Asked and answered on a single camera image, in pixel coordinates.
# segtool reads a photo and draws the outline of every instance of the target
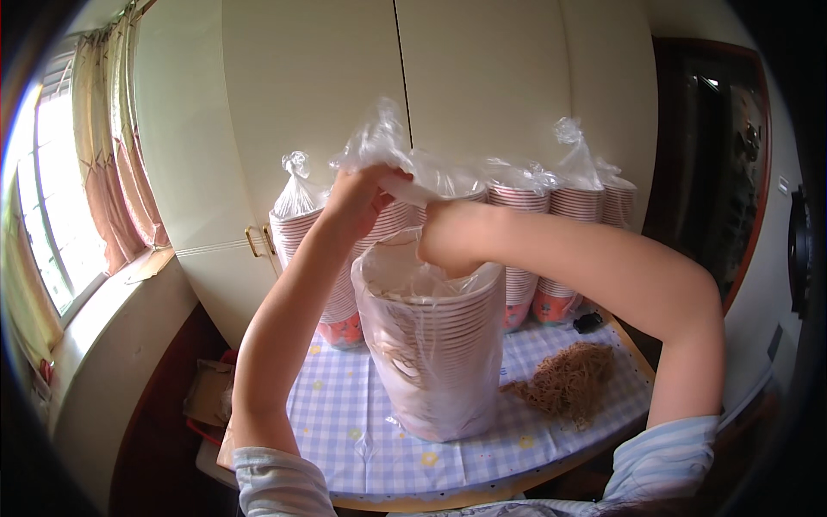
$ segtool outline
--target table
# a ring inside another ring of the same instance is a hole
[[[570,324],[525,323],[504,338],[500,384],[529,379],[546,356],[576,341],[613,347],[615,373],[604,408],[586,430],[550,420],[510,393],[498,399],[498,422],[481,436],[430,443],[405,432],[366,349],[337,351],[313,337],[288,398],[302,457],[324,473],[335,506],[430,511],[508,499],[582,464],[648,411],[654,372],[605,310],[606,325],[580,335]],[[219,464],[232,455],[228,429]]]

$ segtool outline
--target gold cabinet handle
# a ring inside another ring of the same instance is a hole
[[[251,229],[251,228],[253,228],[253,226],[252,226],[252,225],[250,225],[250,226],[248,226],[247,228],[245,228],[245,229],[244,229],[244,235],[246,235],[246,236],[247,236],[247,242],[250,244],[250,249],[251,249],[251,250],[253,250],[253,256],[254,256],[255,258],[258,258],[258,257],[260,257],[260,256],[261,256],[261,254],[260,254],[258,251],[256,251],[256,245],[255,245],[255,244],[253,244],[253,237],[250,237],[250,229]]]
[[[275,248],[273,247],[273,239],[270,238],[270,230],[267,229],[267,225],[261,227],[261,232],[264,233],[264,240],[267,241],[267,247],[270,248],[270,254],[275,255]]]

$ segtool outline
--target forearm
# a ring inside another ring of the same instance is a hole
[[[256,311],[239,351],[233,402],[284,409],[352,239],[322,216]]]
[[[709,273],[635,233],[546,214],[502,211],[485,225],[485,260],[554,279],[662,341],[720,316]]]
[[[567,285],[663,341],[648,427],[718,414],[724,388],[724,320],[706,270],[662,244],[599,224],[498,212],[483,260]]]

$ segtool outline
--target window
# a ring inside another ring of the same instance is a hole
[[[75,153],[70,68],[69,56],[56,73],[59,80],[47,74],[28,95],[9,144],[31,252],[64,325],[106,280],[104,242],[89,213]]]

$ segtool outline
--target hand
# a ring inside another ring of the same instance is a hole
[[[420,261],[442,267],[451,278],[467,276],[490,260],[485,244],[495,235],[502,209],[471,201],[436,201],[417,248]]]
[[[414,178],[384,164],[372,165],[355,174],[340,170],[322,217],[347,232],[353,242],[364,238],[373,229],[379,213],[394,202],[392,195],[379,188],[379,181],[387,175],[397,175],[407,181]]]

